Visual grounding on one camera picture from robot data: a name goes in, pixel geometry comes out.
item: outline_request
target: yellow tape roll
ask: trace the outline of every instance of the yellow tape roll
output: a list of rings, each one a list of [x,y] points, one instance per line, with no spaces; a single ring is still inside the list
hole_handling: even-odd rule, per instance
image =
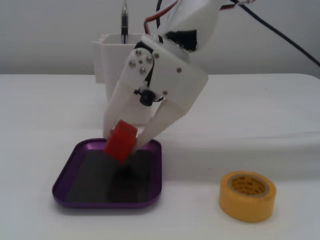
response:
[[[272,215],[276,186],[250,171],[234,171],[221,180],[219,204],[229,216],[244,222],[260,222]]]

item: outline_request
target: red wire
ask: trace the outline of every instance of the red wire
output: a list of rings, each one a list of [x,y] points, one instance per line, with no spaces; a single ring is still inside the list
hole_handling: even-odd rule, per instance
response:
[[[161,12],[158,12],[156,15],[147,17],[144,20],[144,30],[146,34],[150,34],[149,32],[149,27],[148,27],[148,23],[152,22],[154,20],[156,20],[157,18],[162,17],[163,15],[165,15],[167,12],[169,12],[176,4],[177,4],[178,0],[175,1],[173,4],[171,4],[169,7],[167,7],[166,9],[162,10]]]
[[[235,4],[228,4],[228,5],[223,5],[221,8],[220,8],[220,11],[221,10],[227,10],[227,9],[233,9],[235,8]]]

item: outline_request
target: metal tray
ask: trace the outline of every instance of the metal tray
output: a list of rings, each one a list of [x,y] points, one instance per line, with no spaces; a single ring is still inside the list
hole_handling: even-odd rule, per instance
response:
[[[78,143],[52,188],[54,199],[68,208],[144,208],[162,190],[161,144],[152,140],[125,165],[104,155],[106,140]]]

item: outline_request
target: black knob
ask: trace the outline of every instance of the black knob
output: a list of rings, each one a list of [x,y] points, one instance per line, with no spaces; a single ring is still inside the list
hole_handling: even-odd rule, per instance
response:
[[[140,103],[143,105],[150,107],[152,106],[154,100],[156,98],[156,95],[150,91],[150,90],[143,90],[140,97]]]

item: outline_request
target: wire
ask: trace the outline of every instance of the wire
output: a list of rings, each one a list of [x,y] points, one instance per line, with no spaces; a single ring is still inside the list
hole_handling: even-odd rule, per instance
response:
[[[236,4],[223,5],[223,6],[220,8],[220,11],[221,11],[221,10],[234,9],[235,6],[236,6]]]
[[[162,0],[158,0],[158,3],[156,5],[156,11],[160,11],[160,8],[161,8],[161,4],[162,4]],[[158,29],[160,27],[160,17],[158,17],[156,19],[156,28]]]
[[[148,27],[148,23],[149,22],[152,22],[154,20],[156,20],[157,18],[160,18],[162,17],[163,15],[165,15],[167,12],[169,12],[176,4],[177,4],[178,0],[175,1],[173,4],[171,4],[169,7],[167,7],[166,9],[158,12],[156,15],[153,15],[153,16],[150,16],[150,17],[147,17],[145,20],[144,20],[144,30],[145,30],[145,33],[146,34],[150,34],[150,31],[149,31],[149,27]]]
[[[230,0],[230,1],[236,5],[239,4],[238,0]],[[263,19],[261,19],[258,15],[256,15],[253,11],[251,11],[249,8],[247,8],[243,4],[240,4],[239,7],[242,8],[244,11],[246,11],[251,17],[253,17],[255,20],[257,20],[259,23],[261,23],[262,25],[264,25],[265,27],[267,27],[268,29],[273,31],[275,34],[279,35],[284,40],[286,40],[289,44],[294,46],[297,50],[299,50],[301,53],[303,53],[308,59],[310,59],[312,62],[314,62],[316,65],[318,65],[318,67],[320,67],[320,62],[317,59],[315,59],[310,53],[308,53],[306,50],[304,50],[301,46],[299,46],[297,43],[295,43],[289,37],[284,35],[282,32],[280,32],[278,29],[271,26],[269,23],[267,23]]]
[[[162,4],[162,0],[158,0],[158,3],[156,5],[156,11],[160,11],[160,8],[161,8],[161,4]],[[158,17],[156,19],[156,28],[158,29],[160,27],[160,17]],[[164,43],[164,39],[162,38],[162,36],[159,35],[159,42],[160,43]]]

